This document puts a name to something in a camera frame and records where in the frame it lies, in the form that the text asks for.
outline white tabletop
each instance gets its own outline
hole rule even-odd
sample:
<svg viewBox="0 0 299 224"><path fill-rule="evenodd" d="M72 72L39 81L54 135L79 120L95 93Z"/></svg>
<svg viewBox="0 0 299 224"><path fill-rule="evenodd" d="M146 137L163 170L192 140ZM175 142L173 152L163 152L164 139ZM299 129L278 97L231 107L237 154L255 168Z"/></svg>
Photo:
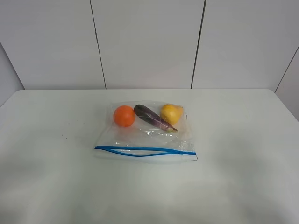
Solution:
<svg viewBox="0 0 299 224"><path fill-rule="evenodd" d="M183 105L197 161L104 160L106 106ZM297 224L299 123L269 90L16 92L0 108L1 224Z"/></svg>

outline pear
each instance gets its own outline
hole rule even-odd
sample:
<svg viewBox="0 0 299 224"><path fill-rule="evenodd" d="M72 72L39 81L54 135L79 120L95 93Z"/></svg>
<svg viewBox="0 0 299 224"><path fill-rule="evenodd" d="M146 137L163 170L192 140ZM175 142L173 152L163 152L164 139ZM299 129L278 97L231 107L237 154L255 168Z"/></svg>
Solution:
<svg viewBox="0 0 299 224"><path fill-rule="evenodd" d="M182 106L165 104L160 111L161 118L171 125L176 124L184 113Z"/></svg>

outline blue zipper seal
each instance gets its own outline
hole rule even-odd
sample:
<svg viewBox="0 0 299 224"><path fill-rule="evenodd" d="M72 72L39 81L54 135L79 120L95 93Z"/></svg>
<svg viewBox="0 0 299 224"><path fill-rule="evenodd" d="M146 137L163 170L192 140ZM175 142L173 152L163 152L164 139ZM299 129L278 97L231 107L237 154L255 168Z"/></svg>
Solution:
<svg viewBox="0 0 299 224"><path fill-rule="evenodd" d="M179 150L169 149L169 148L128 147L128 146L96 146L94 149L104 150L104 151L108 151L108 152L119 154L119 155L126 155L126 156L133 156L133 157L147 157L147 156L155 156L155 155L173 155L173 154L196 155L195 152L179 151ZM155 154L150 154L150 155L134 155L134 154L115 151L114 149L157 151L157 152L161 152L161 153L155 153Z"/></svg>

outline plastic bag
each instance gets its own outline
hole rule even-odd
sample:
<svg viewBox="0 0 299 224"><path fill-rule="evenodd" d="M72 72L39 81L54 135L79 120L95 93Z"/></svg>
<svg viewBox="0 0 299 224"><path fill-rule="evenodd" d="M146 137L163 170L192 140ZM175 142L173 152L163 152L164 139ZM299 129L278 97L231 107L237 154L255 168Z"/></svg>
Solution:
<svg viewBox="0 0 299 224"><path fill-rule="evenodd" d="M129 127L114 123L114 111L122 105L134 108L141 104L159 114L166 103L156 101L132 101L112 104L107 110L106 128L99 137L95 151L104 158L134 158L163 161L197 160L192 132L187 123L186 112L173 127L178 131L166 132L136 116Z"/></svg>

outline clear plastic bag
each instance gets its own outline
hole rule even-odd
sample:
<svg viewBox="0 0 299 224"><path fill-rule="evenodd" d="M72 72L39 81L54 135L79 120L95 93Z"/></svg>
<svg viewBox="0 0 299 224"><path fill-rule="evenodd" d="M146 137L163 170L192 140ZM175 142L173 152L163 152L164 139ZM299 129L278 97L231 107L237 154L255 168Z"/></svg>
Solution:
<svg viewBox="0 0 299 224"><path fill-rule="evenodd" d="M159 115L165 104L156 101L132 101L110 105L107 110L106 128L95 147L97 156L163 161L197 160L186 112L173 126L178 130L176 133L155 127L138 116L129 127L119 127L114 123L113 114L119 106L128 105L134 108L136 105L144 105Z"/></svg>

